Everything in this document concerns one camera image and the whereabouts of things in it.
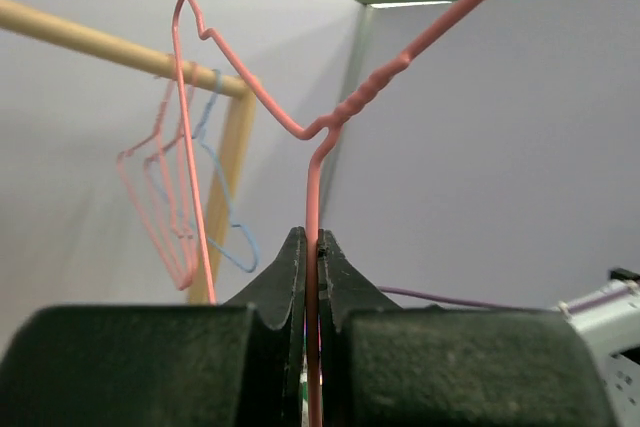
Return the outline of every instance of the pink wire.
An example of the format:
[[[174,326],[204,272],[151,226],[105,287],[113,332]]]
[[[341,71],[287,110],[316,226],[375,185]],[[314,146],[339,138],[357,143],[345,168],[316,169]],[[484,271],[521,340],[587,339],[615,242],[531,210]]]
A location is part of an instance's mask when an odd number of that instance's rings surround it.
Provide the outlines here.
[[[427,47],[433,44],[445,32],[459,22],[465,15],[473,10],[483,0],[458,0],[455,2],[438,20],[436,20],[427,30],[419,35],[411,44],[407,46],[395,59],[388,64],[374,71],[371,76],[345,101],[340,103],[331,114],[322,115],[311,123],[307,128],[298,125],[289,117],[275,100],[262,88],[256,77],[244,66],[240,59],[231,50],[222,36],[212,28],[205,28],[202,12],[195,0],[178,0],[173,17],[173,40],[175,47],[176,66],[180,65],[182,59],[180,51],[180,40],[178,37],[178,20],[184,2],[187,1],[196,18],[198,36],[201,40],[213,39],[236,69],[240,77],[249,85],[251,90],[260,99],[267,110],[275,119],[294,137],[300,140],[313,138],[323,128],[328,129],[326,138],[314,152],[309,162],[307,174],[307,208],[306,208],[306,235],[307,235],[307,284],[306,284],[306,317],[318,318],[318,273],[317,273],[317,243],[318,243],[318,203],[320,191],[320,168],[323,159],[336,144],[342,126],[352,116],[360,112],[367,103],[371,102],[376,95],[393,79],[395,75],[405,70],[409,64],[420,55]],[[184,79],[181,69],[178,71],[178,87],[180,90],[181,106],[185,129],[188,129],[188,116],[186,111],[186,100],[184,99]],[[190,142],[187,146],[187,154],[190,152]],[[199,195],[197,189],[197,178],[195,169],[191,170],[192,196],[195,205],[196,220],[198,225],[198,235],[201,248],[206,251],[206,236],[204,232],[204,222],[199,205]],[[309,365],[308,386],[309,386],[309,420],[311,427],[322,425],[322,410],[320,401],[320,359],[318,350],[318,329],[309,329],[307,342],[307,361]]]

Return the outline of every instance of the wooden rod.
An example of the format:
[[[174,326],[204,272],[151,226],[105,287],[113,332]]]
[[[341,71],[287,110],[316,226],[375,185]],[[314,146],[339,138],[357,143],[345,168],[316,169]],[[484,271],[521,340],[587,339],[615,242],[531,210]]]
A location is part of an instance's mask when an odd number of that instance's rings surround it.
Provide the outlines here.
[[[0,0],[0,28],[149,74],[167,79],[175,77],[175,62],[170,54],[148,49],[11,0]],[[183,62],[182,70],[185,82],[191,83],[193,63]],[[215,73],[200,68],[198,87],[212,91],[216,87]],[[221,94],[241,98],[246,92],[248,88],[241,79],[226,75],[222,77]]]
[[[256,96],[250,90],[247,90],[243,97],[232,99],[227,108],[224,133],[218,148],[218,157],[229,186],[231,198],[235,196],[240,183],[240,174],[242,173],[242,165],[249,146],[255,111]],[[217,171],[211,181],[206,209],[205,225],[207,226],[207,236],[215,240],[218,245],[224,245],[224,240],[229,230],[229,211]],[[215,282],[220,261],[222,260],[221,254],[211,244],[208,244],[208,250],[211,273]],[[202,267],[202,259],[200,259],[198,271],[193,284],[189,288],[189,303],[205,304],[207,302],[207,283]]]

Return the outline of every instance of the gray partition wall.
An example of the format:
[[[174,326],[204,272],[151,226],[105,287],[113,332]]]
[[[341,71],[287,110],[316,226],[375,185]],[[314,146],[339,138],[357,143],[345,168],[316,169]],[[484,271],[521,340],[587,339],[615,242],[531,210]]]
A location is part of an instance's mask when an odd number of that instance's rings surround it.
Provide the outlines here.
[[[361,79],[445,9],[377,11]],[[638,270],[639,25],[640,0],[485,2],[350,121],[324,226],[375,283],[461,298]]]

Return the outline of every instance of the wooden post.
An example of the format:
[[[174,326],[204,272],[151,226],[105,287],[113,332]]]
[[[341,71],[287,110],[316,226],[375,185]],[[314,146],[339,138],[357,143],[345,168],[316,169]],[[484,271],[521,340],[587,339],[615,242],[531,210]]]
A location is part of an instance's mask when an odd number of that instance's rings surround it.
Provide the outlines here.
[[[224,131],[218,148],[218,157],[224,176],[229,185],[231,198],[235,197],[242,166],[249,146],[251,127],[256,111],[256,96],[247,89],[245,93],[229,102]],[[207,236],[216,241],[218,245],[224,245],[227,231],[229,230],[229,213],[225,202],[224,192],[220,184],[219,174],[216,170],[211,186],[209,187],[209,198],[207,200],[204,221]],[[211,264],[211,274],[215,283],[220,267],[221,254],[212,245],[207,245],[209,251],[209,261]],[[198,271],[193,284],[189,288],[190,304],[206,304],[207,284],[202,266],[202,259],[198,265]]]

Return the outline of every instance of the pink wire hanger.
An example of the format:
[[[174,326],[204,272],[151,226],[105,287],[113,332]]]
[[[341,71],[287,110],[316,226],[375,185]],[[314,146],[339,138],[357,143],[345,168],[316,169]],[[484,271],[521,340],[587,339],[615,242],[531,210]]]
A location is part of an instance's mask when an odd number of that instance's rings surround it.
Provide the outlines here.
[[[196,84],[197,80],[197,65],[194,65],[194,81]],[[162,133],[163,133],[163,123],[164,118],[167,112],[168,103],[171,98],[171,95],[174,90],[176,81],[171,80],[167,83],[167,87],[165,89],[164,97],[162,102],[160,103],[160,107],[158,109],[158,114],[156,117],[156,121],[153,126],[153,130],[151,134],[137,143],[133,147],[120,152],[117,157],[116,165],[118,167],[118,172],[122,181],[127,188],[127,192],[129,194],[130,200],[136,208],[138,215],[140,216],[142,223],[151,238],[154,246],[158,250],[160,257],[165,264],[169,275],[173,279],[174,284],[179,290],[186,289],[193,280],[193,276],[197,269],[197,255],[195,254],[195,240],[193,236],[193,232],[189,226],[189,219],[186,212],[189,212],[189,195],[188,188],[185,179],[184,172],[184,146],[179,142],[179,140],[184,136],[184,129],[182,126],[182,121],[178,123],[176,128],[176,133],[171,141],[169,141],[166,145],[162,145]],[[193,94],[195,92],[195,87],[190,87],[189,95],[188,95],[188,104],[191,103],[191,99],[193,98]],[[145,212],[144,207],[138,195],[133,187],[133,184],[129,180],[129,177],[126,172],[126,168],[124,165],[124,160],[126,158],[132,157],[135,152],[147,144],[155,141],[156,144],[156,152],[147,157],[144,160],[144,173],[145,173],[145,182],[147,186],[147,190],[151,194],[152,205],[154,209],[154,217],[156,220],[156,225],[158,230],[160,231],[160,238],[156,233],[156,229],[154,229],[152,222],[149,219],[149,216]],[[180,193],[182,198],[182,212],[185,213],[182,215],[182,226],[178,225],[178,207],[176,205],[175,196],[173,195],[173,183],[171,182],[171,177],[169,175],[168,165],[166,162],[165,154],[173,147],[177,145],[176,149],[176,157],[178,164],[178,175],[179,175],[179,184],[180,184]],[[161,166],[161,172],[163,175],[163,183],[165,190],[167,192],[167,197],[169,198],[169,207],[170,207],[170,229],[167,228],[167,222],[164,218],[164,215],[161,211],[161,203],[157,198],[157,192],[153,188],[151,183],[151,174],[149,172],[149,166],[152,162],[159,162]],[[173,241],[171,240],[169,230],[173,233],[173,235],[178,239],[182,256],[184,258],[184,262],[181,262],[173,245]]]
[[[188,113],[186,108],[186,98],[184,93],[184,76],[179,68],[182,62],[182,51],[178,34],[180,12],[184,2],[187,1],[196,18],[198,36],[201,40],[213,39],[222,53],[229,60],[231,65],[240,74],[240,77],[249,85],[267,110],[275,119],[294,137],[300,140],[313,138],[323,128],[328,129],[327,136],[322,141],[318,149],[314,152],[309,162],[307,174],[307,208],[305,230],[307,235],[307,284],[306,284],[306,317],[307,319],[318,318],[318,278],[317,278],[317,242],[318,242],[318,203],[320,168],[323,159],[336,144],[342,126],[352,116],[359,113],[365,105],[373,100],[376,95],[393,79],[395,75],[405,70],[409,64],[420,55],[427,47],[438,40],[445,32],[459,22],[465,15],[473,10],[483,0],[458,0],[436,20],[428,29],[419,35],[407,48],[405,48],[395,59],[388,64],[374,71],[371,76],[346,100],[340,103],[331,114],[322,115],[311,123],[307,128],[298,125],[289,117],[267,91],[259,84],[253,74],[244,66],[240,59],[231,50],[222,36],[212,28],[205,28],[202,12],[195,0],[178,0],[174,10],[172,23],[172,36],[174,44],[174,54],[176,59],[176,70],[178,77],[178,90],[180,91],[180,104],[183,113],[184,128],[187,132]],[[187,145],[187,154],[191,149]],[[198,181],[195,176],[195,167],[191,172],[192,196],[196,212],[198,225],[198,236],[201,246],[206,243],[204,232],[204,222],[200,212]],[[320,366],[318,350],[318,330],[309,329],[307,342],[307,362],[309,365],[308,386],[309,386],[309,420],[312,427],[322,425],[322,409],[320,400]]]

